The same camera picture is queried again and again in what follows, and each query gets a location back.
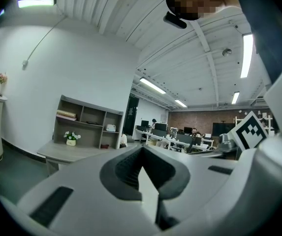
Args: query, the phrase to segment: white shelving rack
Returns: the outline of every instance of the white shelving rack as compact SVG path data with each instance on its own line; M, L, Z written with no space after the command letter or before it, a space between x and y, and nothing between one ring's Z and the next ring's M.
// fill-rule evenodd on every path
M274 130L273 127L271 126L271 121L273 118L271 118L270 115L268 115L266 118L258 118L259 120L266 119L268 121L268 126L265 127L264 129L267 130L267 133L269 136L274 136ZM238 123L240 123L243 119L238 119L237 116L235 117L235 127L237 126Z

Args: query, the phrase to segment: black rubber pad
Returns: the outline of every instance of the black rubber pad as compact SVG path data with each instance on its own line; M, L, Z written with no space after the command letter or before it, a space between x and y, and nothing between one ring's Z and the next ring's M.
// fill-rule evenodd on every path
M226 175L230 175L233 172L232 169L224 168L224 167L220 167L220 166L215 166L215 165L210 166L208 169L211 170L211 171L216 171L216 172L223 173L223 174L226 174Z
M72 192L70 188L59 187L31 214L31 218L48 227Z

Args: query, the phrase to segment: small flower pot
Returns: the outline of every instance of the small flower pot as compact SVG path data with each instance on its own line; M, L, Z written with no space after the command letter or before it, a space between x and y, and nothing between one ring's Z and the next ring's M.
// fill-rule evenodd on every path
M70 145L70 146L75 146L76 145L76 140L67 139L66 144Z

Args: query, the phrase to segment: ceiling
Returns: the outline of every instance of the ceiling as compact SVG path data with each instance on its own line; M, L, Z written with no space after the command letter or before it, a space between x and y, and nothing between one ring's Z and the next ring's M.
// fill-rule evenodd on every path
M95 25L100 34L111 32L141 50L131 93L172 111L246 108L262 96L263 64L253 50L247 78L240 79L242 34L250 26L238 8L187 21L177 29L163 21L165 0L57 0L55 6L19 9L14 2L6 14L48 13ZM223 56L224 49L232 54ZM145 77L167 93L162 95L139 80ZM240 91L236 106L231 105Z

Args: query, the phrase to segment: white wall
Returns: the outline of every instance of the white wall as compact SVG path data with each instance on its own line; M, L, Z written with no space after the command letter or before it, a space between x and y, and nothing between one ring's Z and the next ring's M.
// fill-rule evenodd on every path
M2 136L13 145L36 151L52 137L61 94L125 112L139 50L114 35L100 35L84 22L32 16L0 25L0 72L8 82Z
M160 119L161 115L166 115L168 119L168 111L164 108L161 108L151 102L148 102L146 100L140 99L139 105L137 107L136 111L136 117L135 117L135 125L141 125L142 120L148 120L149 125L152 125L152 120L156 119L156 121L159 123L162 120ZM139 133L133 132L133 139L139 140L141 138L141 135Z

